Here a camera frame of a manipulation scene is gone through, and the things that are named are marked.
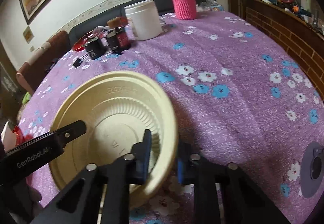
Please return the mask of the red gold-rimmed plate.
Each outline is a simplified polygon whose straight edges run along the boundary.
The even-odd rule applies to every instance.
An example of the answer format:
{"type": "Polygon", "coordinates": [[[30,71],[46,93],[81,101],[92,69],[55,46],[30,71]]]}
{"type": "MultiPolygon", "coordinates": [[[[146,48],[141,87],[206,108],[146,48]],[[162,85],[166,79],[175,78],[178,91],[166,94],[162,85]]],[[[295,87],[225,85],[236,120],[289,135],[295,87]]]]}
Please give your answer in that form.
{"type": "Polygon", "coordinates": [[[16,147],[33,139],[33,137],[30,134],[23,135],[22,130],[18,126],[15,126],[12,132],[16,137],[16,142],[15,142],[16,147]]]}

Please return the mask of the cream plastic bowl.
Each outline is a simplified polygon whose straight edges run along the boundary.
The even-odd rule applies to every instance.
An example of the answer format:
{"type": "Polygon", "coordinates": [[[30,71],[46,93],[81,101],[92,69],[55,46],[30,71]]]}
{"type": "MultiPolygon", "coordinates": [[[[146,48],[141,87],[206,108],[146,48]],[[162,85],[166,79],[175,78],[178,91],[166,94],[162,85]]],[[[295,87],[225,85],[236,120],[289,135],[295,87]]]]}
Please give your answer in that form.
{"type": "Polygon", "coordinates": [[[112,163],[131,151],[150,130],[149,176],[130,187],[130,206],[139,207],[160,189],[173,166],[178,132],[173,105],[153,79],[134,71],[111,71],[79,86],[61,105],[51,129],[82,120],[86,133],[68,143],[63,155],[49,163],[59,189],[87,164],[112,163]]]}

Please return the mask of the purple floral tablecloth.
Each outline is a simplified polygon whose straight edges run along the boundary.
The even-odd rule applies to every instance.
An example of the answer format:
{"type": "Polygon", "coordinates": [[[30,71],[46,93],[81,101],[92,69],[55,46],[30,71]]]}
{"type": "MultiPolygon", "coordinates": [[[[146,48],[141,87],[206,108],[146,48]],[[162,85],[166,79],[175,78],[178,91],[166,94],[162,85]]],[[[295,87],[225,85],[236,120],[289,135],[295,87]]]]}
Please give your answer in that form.
{"type": "Polygon", "coordinates": [[[50,129],[61,104],[81,84],[109,71],[136,71],[169,95],[181,137],[217,164],[239,164],[291,223],[303,223],[323,189],[305,198],[300,167],[310,142],[323,142],[320,94],[283,48],[228,12],[196,20],[162,16],[164,32],[73,67],[60,57],[19,119],[24,133],[50,129]]]}

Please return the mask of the far red plate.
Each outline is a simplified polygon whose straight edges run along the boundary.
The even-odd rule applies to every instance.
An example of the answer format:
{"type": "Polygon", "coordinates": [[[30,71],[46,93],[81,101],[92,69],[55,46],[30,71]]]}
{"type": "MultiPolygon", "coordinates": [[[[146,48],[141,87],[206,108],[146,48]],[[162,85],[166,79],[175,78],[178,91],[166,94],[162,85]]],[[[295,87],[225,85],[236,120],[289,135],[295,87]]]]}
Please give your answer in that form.
{"type": "Polygon", "coordinates": [[[87,42],[88,40],[88,36],[84,35],[83,37],[79,38],[79,40],[74,43],[74,45],[72,46],[72,50],[75,52],[79,52],[84,50],[84,44],[87,42]]]}

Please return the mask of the small black jar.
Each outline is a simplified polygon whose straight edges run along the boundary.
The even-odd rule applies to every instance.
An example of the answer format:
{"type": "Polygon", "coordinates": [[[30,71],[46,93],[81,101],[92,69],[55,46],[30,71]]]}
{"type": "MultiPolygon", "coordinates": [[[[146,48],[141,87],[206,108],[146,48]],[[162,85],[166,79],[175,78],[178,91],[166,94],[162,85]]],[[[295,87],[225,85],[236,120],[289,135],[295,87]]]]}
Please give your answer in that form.
{"type": "Polygon", "coordinates": [[[95,60],[104,55],[107,51],[106,47],[98,37],[89,39],[83,45],[90,59],[95,60]]]}

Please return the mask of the wooden sideboard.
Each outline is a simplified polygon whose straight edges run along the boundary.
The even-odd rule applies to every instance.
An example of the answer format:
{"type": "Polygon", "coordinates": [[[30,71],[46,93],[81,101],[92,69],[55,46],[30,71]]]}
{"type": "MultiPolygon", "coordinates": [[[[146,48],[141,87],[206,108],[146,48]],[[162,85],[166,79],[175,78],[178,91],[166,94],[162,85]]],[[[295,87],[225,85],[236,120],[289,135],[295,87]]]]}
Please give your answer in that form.
{"type": "Polygon", "coordinates": [[[280,45],[323,97],[323,36],[295,15],[260,0],[239,0],[239,16],[280,45]]]}

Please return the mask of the white plastic jar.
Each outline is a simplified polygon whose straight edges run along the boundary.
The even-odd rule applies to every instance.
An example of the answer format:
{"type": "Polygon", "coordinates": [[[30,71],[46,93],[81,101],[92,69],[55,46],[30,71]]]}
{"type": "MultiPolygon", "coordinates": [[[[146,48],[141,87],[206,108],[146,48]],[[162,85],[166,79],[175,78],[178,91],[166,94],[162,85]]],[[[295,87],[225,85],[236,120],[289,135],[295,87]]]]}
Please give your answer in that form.
{"type": "Polygon", "coordinates": [[[149,40],[161,34],[162,27],[154,0],[134,3],[126,6],[124,10],[137,40],[149,40]]]}

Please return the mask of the small wall plaque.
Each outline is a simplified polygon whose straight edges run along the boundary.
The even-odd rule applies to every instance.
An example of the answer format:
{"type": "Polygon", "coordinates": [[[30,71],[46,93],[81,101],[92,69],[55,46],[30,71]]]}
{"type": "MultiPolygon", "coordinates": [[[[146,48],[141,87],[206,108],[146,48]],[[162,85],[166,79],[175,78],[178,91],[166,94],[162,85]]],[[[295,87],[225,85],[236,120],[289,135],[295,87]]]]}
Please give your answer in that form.
{"type": "Polygon", "coordinates": [[[30,29],[30,26],[27,26],[26,29],[23,31],[23,37],[25,41],[29,44],[31,40],[34,38],[33,32],[30,29]]]}

